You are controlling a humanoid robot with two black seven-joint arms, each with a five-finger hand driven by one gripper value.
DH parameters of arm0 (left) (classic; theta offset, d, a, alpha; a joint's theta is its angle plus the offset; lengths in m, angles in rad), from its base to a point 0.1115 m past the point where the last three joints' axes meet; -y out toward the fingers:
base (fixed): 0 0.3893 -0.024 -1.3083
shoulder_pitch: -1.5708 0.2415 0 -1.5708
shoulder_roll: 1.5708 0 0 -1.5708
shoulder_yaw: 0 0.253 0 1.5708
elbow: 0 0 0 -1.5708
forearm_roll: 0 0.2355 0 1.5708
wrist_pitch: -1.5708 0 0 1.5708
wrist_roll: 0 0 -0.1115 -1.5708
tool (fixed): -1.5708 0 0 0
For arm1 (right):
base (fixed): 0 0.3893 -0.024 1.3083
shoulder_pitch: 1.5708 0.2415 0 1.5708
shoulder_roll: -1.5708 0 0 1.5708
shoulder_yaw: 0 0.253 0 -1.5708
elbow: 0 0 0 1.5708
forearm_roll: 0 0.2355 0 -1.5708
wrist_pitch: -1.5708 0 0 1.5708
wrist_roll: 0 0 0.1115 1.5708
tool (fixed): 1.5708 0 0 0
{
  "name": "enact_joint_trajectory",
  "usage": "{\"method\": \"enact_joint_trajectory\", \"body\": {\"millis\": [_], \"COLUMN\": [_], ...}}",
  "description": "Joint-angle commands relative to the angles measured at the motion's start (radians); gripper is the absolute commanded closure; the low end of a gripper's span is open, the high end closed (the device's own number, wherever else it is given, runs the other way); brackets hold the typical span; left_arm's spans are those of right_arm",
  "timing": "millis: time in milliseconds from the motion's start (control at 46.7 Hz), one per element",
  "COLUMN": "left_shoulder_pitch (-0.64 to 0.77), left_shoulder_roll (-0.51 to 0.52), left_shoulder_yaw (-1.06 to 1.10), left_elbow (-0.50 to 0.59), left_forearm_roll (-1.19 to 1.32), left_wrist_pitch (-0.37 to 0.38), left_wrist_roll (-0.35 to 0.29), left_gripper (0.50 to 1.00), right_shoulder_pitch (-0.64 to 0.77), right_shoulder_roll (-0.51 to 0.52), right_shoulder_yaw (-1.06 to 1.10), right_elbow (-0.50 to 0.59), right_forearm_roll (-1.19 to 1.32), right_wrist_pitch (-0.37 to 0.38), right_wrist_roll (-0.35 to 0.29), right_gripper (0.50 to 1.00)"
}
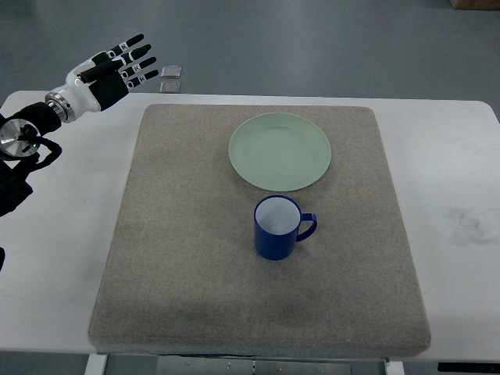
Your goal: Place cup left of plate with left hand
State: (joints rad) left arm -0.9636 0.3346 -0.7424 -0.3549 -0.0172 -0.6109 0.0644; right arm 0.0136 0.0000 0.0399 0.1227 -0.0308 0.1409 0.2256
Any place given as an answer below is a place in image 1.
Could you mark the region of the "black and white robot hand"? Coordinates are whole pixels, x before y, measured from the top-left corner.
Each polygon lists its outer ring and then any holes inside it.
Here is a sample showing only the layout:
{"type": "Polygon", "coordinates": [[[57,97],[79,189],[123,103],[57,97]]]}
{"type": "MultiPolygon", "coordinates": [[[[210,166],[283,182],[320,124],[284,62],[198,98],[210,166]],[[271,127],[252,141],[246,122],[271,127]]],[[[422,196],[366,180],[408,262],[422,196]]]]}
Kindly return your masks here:
{"type": "Polygon", "coordinates": [[[156,57],[148,54],[152,46],[141,45],[143,40],[143,34],[135,35],[76,66],[63,86],[45,96],[45,104],[64,123],[85,113],[109,109],[131,90],[159,75],[151,68],[156,62],[156,57]]]}

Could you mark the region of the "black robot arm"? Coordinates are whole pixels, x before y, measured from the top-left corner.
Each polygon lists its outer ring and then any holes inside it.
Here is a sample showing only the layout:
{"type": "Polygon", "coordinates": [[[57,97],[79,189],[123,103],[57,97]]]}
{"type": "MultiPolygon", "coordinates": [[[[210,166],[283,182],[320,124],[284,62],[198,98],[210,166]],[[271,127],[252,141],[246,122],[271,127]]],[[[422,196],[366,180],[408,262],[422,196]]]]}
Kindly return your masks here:
{"type": "Polygon", "coordinates": [[[13,212],[33,193],[28,176],[61,156],[61,146],[45,137],[61,125],[58,113],[43,102],[1,117],[2,216],[13,212]]]}

